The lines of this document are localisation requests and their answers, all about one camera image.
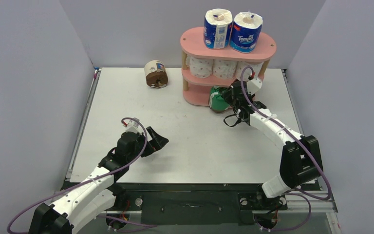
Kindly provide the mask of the green brown roll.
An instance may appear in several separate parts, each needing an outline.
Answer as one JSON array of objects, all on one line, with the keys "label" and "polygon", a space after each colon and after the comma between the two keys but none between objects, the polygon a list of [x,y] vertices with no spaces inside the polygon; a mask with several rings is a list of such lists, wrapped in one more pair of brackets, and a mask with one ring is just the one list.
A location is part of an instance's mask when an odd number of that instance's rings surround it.
[{"label": "green brown roll", "polygon": [[209,95],[209,107],[216,113],[222,113],[226,111],[230,106],[223,99],[222,94],[227,88],[221,86],[212,86]]}]

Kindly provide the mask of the floral white paper roll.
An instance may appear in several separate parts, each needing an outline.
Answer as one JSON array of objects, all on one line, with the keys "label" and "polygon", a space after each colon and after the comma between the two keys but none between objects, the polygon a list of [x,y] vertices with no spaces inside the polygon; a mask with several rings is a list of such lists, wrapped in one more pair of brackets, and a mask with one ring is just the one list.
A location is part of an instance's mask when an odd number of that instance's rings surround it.
[{"label": "floral white paper roll", "polygon": [[237,63],[234,60],[215,59],[212,74],[220,79],[231,79],[235,75]]}]

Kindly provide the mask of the pink three-tier shelf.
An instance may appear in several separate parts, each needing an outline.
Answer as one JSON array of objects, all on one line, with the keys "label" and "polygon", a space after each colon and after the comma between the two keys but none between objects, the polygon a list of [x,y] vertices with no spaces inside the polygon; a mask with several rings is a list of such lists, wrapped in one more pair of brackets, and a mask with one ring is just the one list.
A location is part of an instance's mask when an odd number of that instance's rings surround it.
[{"label": "pink three-tier shelf", "polygon": [[261,64],[258,78],[264,80],[264,74],[270,59],[277,50],[273,38],[264,32],[260,34],[256,47],[251,53],[241,53],[231,47],[209,49],[204,44],[203,27],[186,30],[180,38],[180,45],[182,48],[183,97],[188,103],[197,106],[208,106],[212,86],[228,87],[235,79],[220,79],[214,75],[207,78],[197,78],[190,72],[192,66],[187,66],[187,56],[199,59],[223,59]]}]

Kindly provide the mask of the blue paper roll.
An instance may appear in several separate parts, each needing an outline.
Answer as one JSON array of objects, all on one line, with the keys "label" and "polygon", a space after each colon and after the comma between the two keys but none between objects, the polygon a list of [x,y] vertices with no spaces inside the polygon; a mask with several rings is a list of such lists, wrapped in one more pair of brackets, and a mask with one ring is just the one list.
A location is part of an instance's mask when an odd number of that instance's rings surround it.
[{"label": "blue paper roll", "polygon": [[210,49],[223,49],[228,46],[233,16],[227,9],[208,10],[204,20],[204,43]]}]

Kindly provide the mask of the beige brown paper roll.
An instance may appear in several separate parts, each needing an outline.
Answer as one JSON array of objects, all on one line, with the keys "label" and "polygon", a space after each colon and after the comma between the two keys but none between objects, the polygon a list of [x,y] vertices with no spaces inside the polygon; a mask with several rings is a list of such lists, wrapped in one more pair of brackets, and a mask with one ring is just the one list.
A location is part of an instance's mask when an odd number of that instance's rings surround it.
[{"label": "beige brown paper roll", "polygon": [[147,86],[164,88],[168,84],[168,75],[164,64],[159,60],[149,61],[144,67]]}]

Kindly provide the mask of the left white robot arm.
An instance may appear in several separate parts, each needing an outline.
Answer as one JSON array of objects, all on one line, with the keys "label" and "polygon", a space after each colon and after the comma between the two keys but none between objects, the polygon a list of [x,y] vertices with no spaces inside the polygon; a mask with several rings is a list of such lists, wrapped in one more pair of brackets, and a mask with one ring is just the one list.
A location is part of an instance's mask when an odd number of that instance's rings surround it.
[{"label": "left white robot arm", "polygon": [[147,157],[169,140],[151,127],[127,129],[81,183],[50,205],[40,204],[34,211],[30,234],[75,234],[108,208],[119,210],[126,203],[123,189],[116,182],[139,157]]}]

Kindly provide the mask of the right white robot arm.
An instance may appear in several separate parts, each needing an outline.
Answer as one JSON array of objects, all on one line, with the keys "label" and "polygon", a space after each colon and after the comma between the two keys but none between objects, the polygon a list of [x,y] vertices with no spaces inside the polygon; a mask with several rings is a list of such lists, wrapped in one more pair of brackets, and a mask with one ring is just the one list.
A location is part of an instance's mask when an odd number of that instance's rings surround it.
[{"label": "right white robot arm", "polygon": [[255,195],[256,204],[268,208],[276,197],[322,176],[323,165],[314,136],[304,136],[287,127],[262,102],[253,101],[253,97],[244,81],[235,80],[228,88],[221,89],[221,98],[233,108],[237,123],[256,128],[282,150],[279,173],[264,182]]}]

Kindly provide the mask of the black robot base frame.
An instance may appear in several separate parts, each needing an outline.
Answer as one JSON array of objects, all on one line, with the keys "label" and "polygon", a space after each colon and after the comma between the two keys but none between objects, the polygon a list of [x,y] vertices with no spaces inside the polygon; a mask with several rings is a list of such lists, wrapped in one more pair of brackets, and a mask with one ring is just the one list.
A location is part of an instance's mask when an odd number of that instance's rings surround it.
[{"label": "black robot base frame", "polygon": [[116,229],[118,219],[132,218],[146,225],[218,225],[262,226],[279,229],[285,215],[295,215],[290,226],[306,223],[308,217],[336,211],[332,199],[323,201],[318,184],[308,184],[309,197],[297,191],[277,198],[264,198],[260,184],[147,184],[119,183],[118,198],[104,215]]}]

